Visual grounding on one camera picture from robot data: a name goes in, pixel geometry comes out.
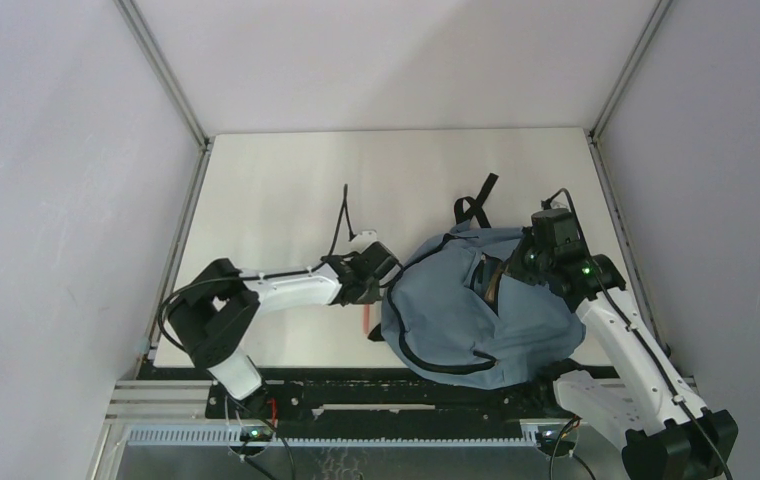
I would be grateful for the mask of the orange pen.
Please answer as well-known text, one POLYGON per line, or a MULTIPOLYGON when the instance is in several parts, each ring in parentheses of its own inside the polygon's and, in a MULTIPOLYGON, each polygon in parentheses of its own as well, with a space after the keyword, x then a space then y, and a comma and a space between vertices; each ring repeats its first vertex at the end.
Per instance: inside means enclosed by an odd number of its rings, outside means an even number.
POLYGON ((370 305, 363 306, 362 330, 363 334, 366 336, 368 336, 371 331, 371 311, 372 308, 370 305))

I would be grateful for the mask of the blue student backpack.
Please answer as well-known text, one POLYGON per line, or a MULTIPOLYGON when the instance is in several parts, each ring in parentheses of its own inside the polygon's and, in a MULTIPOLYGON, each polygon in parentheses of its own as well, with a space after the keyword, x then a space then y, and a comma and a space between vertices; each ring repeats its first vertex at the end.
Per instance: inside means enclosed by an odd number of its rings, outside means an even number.
POLYGON ((476 196, 457 199, 454 226, 403 263, 368 335, 424 379, 480 390, 519 385, 585 340, 577 315, 544 286, 505 274, 498 298, 485 298, 494 270, 522 238, 521 228, 496 228, 486 216, 497 180, 489 174, 476 196))

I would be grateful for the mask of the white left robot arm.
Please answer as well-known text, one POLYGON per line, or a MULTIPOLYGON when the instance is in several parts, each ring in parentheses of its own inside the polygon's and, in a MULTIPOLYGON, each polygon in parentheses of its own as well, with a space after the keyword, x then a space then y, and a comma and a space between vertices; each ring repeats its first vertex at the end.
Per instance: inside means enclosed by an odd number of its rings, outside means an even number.
POLYGON ((399 265, 371 230, 354 237, 351 251, 329 253, 312 266, 265 273, 219 258, 169 294, 155 321, 164 340, 224 388, 233 408, 254 417, 266 409, 269 392, 241 347, 253 320, 299 307, 373 304, 383 279, 399 265))

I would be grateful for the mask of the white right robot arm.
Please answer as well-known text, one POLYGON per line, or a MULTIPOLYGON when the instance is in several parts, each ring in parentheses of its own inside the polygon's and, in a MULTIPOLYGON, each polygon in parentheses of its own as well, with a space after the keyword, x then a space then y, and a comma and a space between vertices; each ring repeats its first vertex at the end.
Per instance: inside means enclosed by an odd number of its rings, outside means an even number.
POLYGON ((728 465, 738 425, 713 411, 673 366, 644 323, 624 277, 605 255, 590 252, 576 213, 534 213, 504 270, 562 299, 602 347, 629 395, 600 386, 586 371, 539 383, 534 402, 548 416, 565 410, 619 449, 631 479, 716 479, 728 465))

